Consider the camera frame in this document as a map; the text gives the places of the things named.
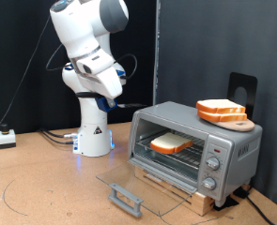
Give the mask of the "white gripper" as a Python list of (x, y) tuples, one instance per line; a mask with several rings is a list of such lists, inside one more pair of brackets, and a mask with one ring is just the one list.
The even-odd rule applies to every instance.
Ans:
[(92, 68), (81, 65), (79, 80), (84, 88), (107, 97), (108, 105), (111, 108), (115, 106), (112, 98), (116, 98), (122, 93), (121, 82), (112, 66)]

